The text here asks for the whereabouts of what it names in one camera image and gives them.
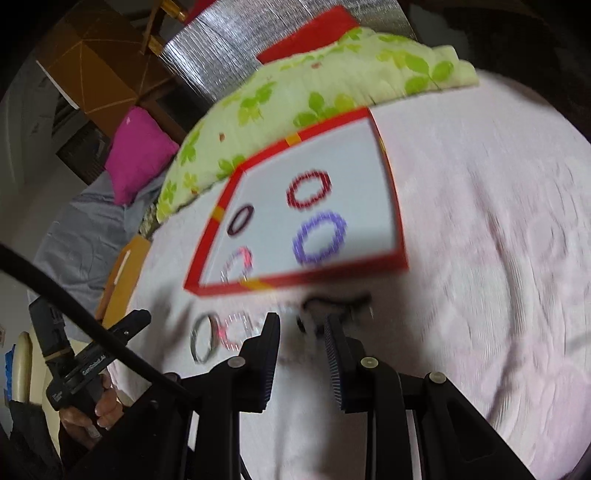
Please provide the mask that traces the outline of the person's left hand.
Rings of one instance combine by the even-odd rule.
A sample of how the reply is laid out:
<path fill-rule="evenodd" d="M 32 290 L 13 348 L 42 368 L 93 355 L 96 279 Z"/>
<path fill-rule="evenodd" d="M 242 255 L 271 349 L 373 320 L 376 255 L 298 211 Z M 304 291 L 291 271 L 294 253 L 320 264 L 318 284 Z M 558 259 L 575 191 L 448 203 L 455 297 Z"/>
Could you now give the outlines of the person's left hand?
<path fill-rule="evenodd" d="M 102 435 L 98 429 L 110 430 L 123 416 L 123 405 L 113 388 L 110 375 L 104 371 L 100 374 L 101 396 L 92 403 L 92 414 L 80 410 L 76 406 L 68 406 L 59 411 L 61 427 L 78 443 L 92 449 Z"/>

